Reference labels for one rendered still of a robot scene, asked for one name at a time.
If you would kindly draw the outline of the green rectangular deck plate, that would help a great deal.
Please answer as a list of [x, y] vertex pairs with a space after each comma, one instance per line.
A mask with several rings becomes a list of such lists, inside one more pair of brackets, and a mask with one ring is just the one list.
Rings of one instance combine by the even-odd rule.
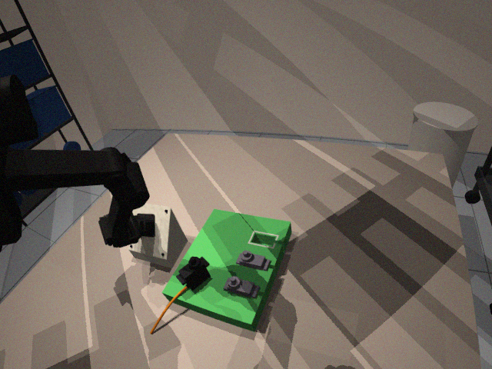
[[162, 291], [171, 301], [185, 288], [176, 278], [191, 257], [211, 275], [173, 303], [255, 331], [291, 237], [291, 222], [214, 209]]

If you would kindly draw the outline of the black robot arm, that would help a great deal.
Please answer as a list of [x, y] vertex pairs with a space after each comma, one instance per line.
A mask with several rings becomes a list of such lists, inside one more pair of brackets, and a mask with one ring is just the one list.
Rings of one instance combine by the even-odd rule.
[[[155, 237], [155, 214], [132, 211], [150, 197], [138, 162], [113, 147], [101, 150], [31, 150], [9, 147], [38, 138], [37, 121], [16, 75], [0, 78], [0, 166], [12, 192], [104, 185], [109, 214], [100, 217], [105, 245], [121, 248]], [[154, 236], [153, 236], [154, 235]]]

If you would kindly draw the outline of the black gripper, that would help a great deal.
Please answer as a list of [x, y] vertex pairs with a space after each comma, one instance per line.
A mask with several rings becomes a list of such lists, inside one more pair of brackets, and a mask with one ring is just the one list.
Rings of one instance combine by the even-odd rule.
[[0, 253], [3, 245], [17, 243], [21, 237], [21, 211], [4, 169], [0, 166]]

